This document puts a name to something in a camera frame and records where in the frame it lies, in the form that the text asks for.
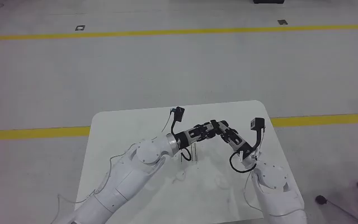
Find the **white cable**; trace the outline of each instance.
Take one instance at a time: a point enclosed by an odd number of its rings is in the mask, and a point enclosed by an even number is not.
[[[168,120],[167,120],[167,122],[166,122],[166,125],[164,126],[164,128],[162,129],[161,132],[163,132],[164,129],[167,127],[171,115],[172,115],[172,112],[170,111],[170,113],[169,113],[169,118],[168,118]]]

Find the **black object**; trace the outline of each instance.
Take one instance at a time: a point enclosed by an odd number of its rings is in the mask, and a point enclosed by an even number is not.
[[[188,152],[189,158],[187,158],[187,157],[184,155],[184,153],[182,153],[182,152],[180,153],[181,156],[184,157],[184,159],[185,159],[186,161],[191,161],[191,154],[190,154],[189,150],[188,150],[187,148],[184,148],[184,149]]]
[[[189,150],[186,148],[189,146],[189,142],[185,136],[185,133],[180,132],[179,134],[174,134],[174,131],[173,131],[175,122],[181,122],[185,109],[181,108],[180,106],[177,106],[174,110],[171,110],[171,111],[174,111],[174,119],[173,119],[173,123],[171,126],[171,133],[175,137],[175,140],[180,143],[180,149],[184,148],[189,154],[189,158],[186,157],[182,152],[180,153],[181,156],[184,157],[184,159],[186,161],[191,161],[191,154],[190,154]]]
[[[185,109],[184,108],[181,108],[180,106],[177,106],[175,108],[175,111],[174,111],[174,120],[176,122],[181,122],[181,119],[183,118],[183,115],[184,115],[184,111]]]
[[[324,196],[322,195],[319,195],[315,198],[315,201],[318,203],[318,204],[327,204],[327,200]]]
[[[280,25],[288,25],[288,22],[286,20],[278,20]]]
[[[265,128],[265,119],[264,118],[254,118],[251,120],[251,130],[259,131]]]
[[[255,4],[283,4],[285,0],[253,0]]]
[[[358,221],[358,218],[355,217],[352,213],[344,210],[343,208],[341,208],[340,206],[334,204],[333,202],[327,200],[324,196],[322,195],[319,195],[315,198],[315,201],[318,203],[318,204],[327,204],[327,202],[330,202],[330,204],[333,204],[335,207],[339,208],[342,212],[346,213],[347,215],[349,215],[350,217],[354,218],[356,221]]]
[[[84,30],[85,25],[79,25],[76,26],[76,29],[74,29],[75,31],[83,31]]]

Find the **cable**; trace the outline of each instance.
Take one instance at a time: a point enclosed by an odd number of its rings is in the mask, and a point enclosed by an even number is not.
[[[241,170],[236,169],[232,163],[232,158],[234,157],[235,154],[237,154],[237,151],[235,151],[233,154],[231,154],[230,159],[229,159],[230,166],[233,170],[235,170],[236,172],[239,172],[240,174],[244,174],[245,172],[250,172],[251,170],[255,169],[256,163],[248,170],[241,171]]]
[[[186,149],[186,151],[188,152],[188,154],[189,154],[189,158],[187,158],[185,155],[184,155],[184,153],[180,153],[181,155],[182,155],[182,157],[184,157],[184,159],[186,160],[186,161],[191,161],[191,154],[190,154],[190,152],[189,152],[189,150],[187,149],[187,148],[184,148],[184,149]]]
[[[170,113],[169,113],[169,118],[168,118],[168,120],[167,120],[167,122],[166,122],[166,125],[164,126],[164,128],[162,129],[161,132],[163,132],[164,129],[166,128],[166,126],[167,126],[167,124],[168,124],[168,122],[169,122],[169,119],[170,119],[171,115],[172,115],[172,111],[170,111]]]
[[[55,218],[52,220],[52,222],[50,222],[50,224],[55,222],[59,213],[60,213],[60,197],[59,197],[59,195],[57,195],[57,213],[56,213]]]

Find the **black cable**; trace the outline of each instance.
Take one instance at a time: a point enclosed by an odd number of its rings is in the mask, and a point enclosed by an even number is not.
[[[172,123],[172,126],[171,126],[171,133],[172,133],[172,135],[175,137],[175,134],[174,134],[174,131],[173,131],[173,129],[174,129],[174,125],[175,125],[175,122],[176,122],[176,120],[174,119],[173,120],[173,123]],[[180,153],[181,154],[181,156],[182,157],[184,157],[184,159],[186,160],[186,161],[191,161],[191,154],[190,154],[190,151],[187,149],[187,148],[184,148],[187,152],[188,152],[188,154],[189,154],[189,158],[188,157],[186,157],[182,152]]]
[[[258,147],[259,145],[261,145],[262,140],[263,140],[263,139],[261,139],[261,130],[260,130],[260,131],[256,131],[256,132],[257,132],[257,134],[256,134],[256,144],[252,147],[254,151],[257,149],[257,147]],[[232,168],[233,170],[235,170],[236,172],[239,172],[239,173],[241,173],[241,174],[244,174],[245,172],[250,172],[250,171],[252,171],[253,169],[255,169],[256,164],[254,164],[250,169],[244,170],[244,171],[238,170],[238,169],[236,169],[236,168],[233,166],[232,159],[233,159],[234,155],[235,155],[235,154],[239,154],[239,152],[240,152],[240,151],[237,150],[237,151],[235,151],[234,153],[231,154],[230,159],[229,159],[231,168]]]
[[[251,170],[255,169],[256,164],[254,164],[254,165],[253,165],[250,169],[248,169],[248,170],[241,171],[241,170],[236,169],[236,168],[233,166],[233,163],[232,163],[231,160],[232,160],[232,158],[234,157],[234,155],[237,154],[237,153],[238,153],[238,152],[235,151],[233,154],[231,154],[230,159],[229,159],[230,166],[231,166],[231,168],[232,168],[233,170],[235,170],[236,172],[239,172],[240,174],[244,174],[245,172],[250,172]]]
[[[182,157],[184,157],[184,159],[186,160],[186,161],[191,161],[191,154],[190,154],[190,152],[189,152],[189,150],[187,149],[187,148],[184,148],[187,152],[188,152],[188,154],[189,154],[189,158],[187,158],[185,155],[184,155],[184,153],[180,153],[181,155],[182,155]]]

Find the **small white object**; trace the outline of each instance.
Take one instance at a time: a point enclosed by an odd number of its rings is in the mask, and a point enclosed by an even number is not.
[[[239,161],[242,162],[242,157],[244,155],[244,151],[239,152]]]

